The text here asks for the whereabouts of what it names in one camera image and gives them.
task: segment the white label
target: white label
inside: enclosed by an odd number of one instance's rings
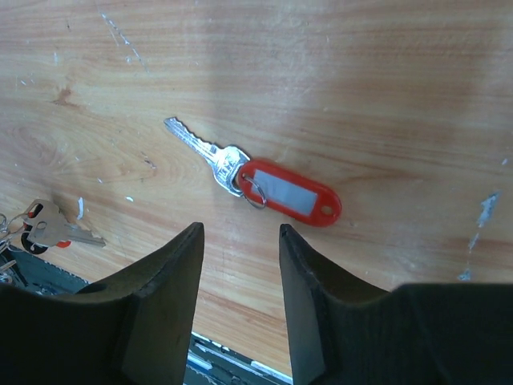
[[[270,175],[267,172],[257,170],[253,179],[262,188],[265,197],[269,201],[277,202],[307,217],[312,212],[313,206],[317,201],[317,194],[315,192]],[[254,185],[251,192],[258,195],[258,189]]]

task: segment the red plastic tag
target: red plastic tag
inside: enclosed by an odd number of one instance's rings
[[[270,160],[254,159],[244,164],[237,183],[248,199],[263,204],[259,186],[268,207],[307,225],[332,225],[342,212],[340,198],[331,188]]]

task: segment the red key tag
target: red key tag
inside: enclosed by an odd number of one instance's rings
[[[244,164],[237,183],[249,200],[307,225],[332,225],[342,212],[340,198],[331,188],[270,160],[255,159]]]

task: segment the key ring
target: key ring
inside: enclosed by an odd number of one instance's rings
[[[264,190],[262,187],[250,176],[243,175],[242,179],[247,180],[249,183],[251,183],[253,186],[255,186],[256,190],[260,194],[260,197],[262,198],[262,203],[256,203],[255,201],[250,200],[245,194],[244,198],[249,202],[251,206],[253,206],[255,209],[265,209],[267,207],[267,198],[265,197]]]

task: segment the wooden surface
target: wooden surface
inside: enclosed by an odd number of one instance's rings
[[[204,222],[194,329],[278,370],[288,218],[224,192],[169,116],[336,189],[335,226],[294,225],[373,284],[513,281],[511,0],[3,1],[0,53],[0,211],[76,222],[82,197],[107,247],[44,257],[89,280]]]

